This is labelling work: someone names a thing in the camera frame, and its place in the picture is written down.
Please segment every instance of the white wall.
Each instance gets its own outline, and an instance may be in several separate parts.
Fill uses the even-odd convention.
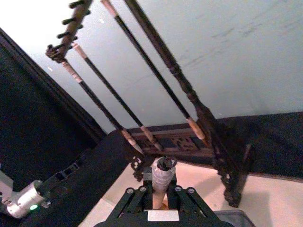
[[[45,56],[64,32],[71,0],[4,1],[0,27],[107,132],[114,128],[79,85]],[[192,116],[195,110],[122,0],[112,1]],[[140,0],[142,8],[216,118],[303,110],[301,0]],[[185,122],[122,30],[96,0],[78,43],[147,126]],[[82,59],[67,59],[121,124],[137,127]]]

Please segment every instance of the green led light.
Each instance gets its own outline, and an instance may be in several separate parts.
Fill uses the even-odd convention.
[[[29,209],[30,209],[30,210],[34,210],[34,209],[36,209],[37,207],[38,207],[38,205],[35,204],[35,205],[31,206]]]

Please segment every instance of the silver metal part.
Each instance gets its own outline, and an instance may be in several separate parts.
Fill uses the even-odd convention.
[[[141,187],[140,191],[144,192],[144,191],[146,191],[146,188],[145,187]]]
[[[131,188],[127,189],[128,194],[132,194],[133,192],[134,192],[133,189],[131,189]]]
[[[41,203],[41,206],[44,207],[44,208],[49,208],[49,205],[51,205],[51,202],[50,201],[43,201]]]
[[[2,203],[8,205],[11,200],[9,199],[13,192],[14,181],[7,175],[0,171],[0,192],[2,193]]]
[[[195,190],[194,189],[192,189],[192,188],[190,188],[189,190],[188,190],[188,193],[194,193],[195,192]]]
[[[179,191],[181,191],[181,190],[182,190],[181,187],[179,187],[179,186],[175,187],[175,191],[176,191],[176,192],[179,192]]]
[[[36,188],[42,181],[35,180],[20,192],[11,196],[11,203],[7,205],[8,213],[15,218],[22,218],[30,211],[31,206],[41,204],[45,198],[39,195]]]

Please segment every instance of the black cap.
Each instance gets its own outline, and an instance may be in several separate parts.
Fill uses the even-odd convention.
[[[162,157],[158,160],[157,167],[162,171],[169,171],[177,164],[177,159],[175,157]]]

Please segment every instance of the white label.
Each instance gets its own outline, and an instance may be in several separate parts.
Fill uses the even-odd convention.
[[[177,210],[149,210],[147,212],[148,221],[179,221]]]

